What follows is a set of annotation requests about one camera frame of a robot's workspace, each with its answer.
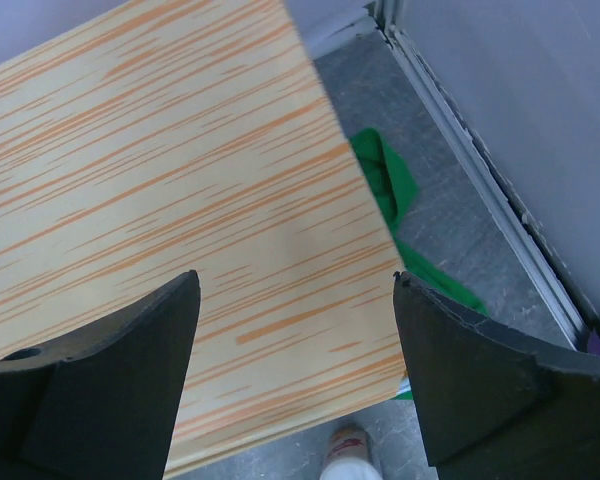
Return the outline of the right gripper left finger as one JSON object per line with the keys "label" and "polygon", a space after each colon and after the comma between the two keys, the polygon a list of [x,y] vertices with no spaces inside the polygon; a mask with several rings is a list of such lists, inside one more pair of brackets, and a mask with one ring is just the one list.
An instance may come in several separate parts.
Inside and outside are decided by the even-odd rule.
{"label": "right gripper left finger", "polygon": [[0,479],[161,478],[200,303],[187,271],[0,359]]}

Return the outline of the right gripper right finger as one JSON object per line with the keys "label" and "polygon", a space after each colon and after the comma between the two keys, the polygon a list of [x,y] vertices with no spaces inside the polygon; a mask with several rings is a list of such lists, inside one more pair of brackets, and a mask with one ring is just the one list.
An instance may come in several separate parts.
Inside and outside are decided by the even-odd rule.
{"label": "right gripper right finger", "polygon": [[442,479],[600,479],[600,356],[498,323],[395,276],[428,463]]}

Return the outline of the wooden cube cabinet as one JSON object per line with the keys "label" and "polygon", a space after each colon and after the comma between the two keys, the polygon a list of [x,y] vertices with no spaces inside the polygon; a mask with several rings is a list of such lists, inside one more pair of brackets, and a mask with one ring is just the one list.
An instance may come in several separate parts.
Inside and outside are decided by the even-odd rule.
{"label": "wooden cube cabinet", "polygon": [[0,65],[0,357],[196,271],[168,476],[393,397],[401,265],[280,1],[130,1]]}

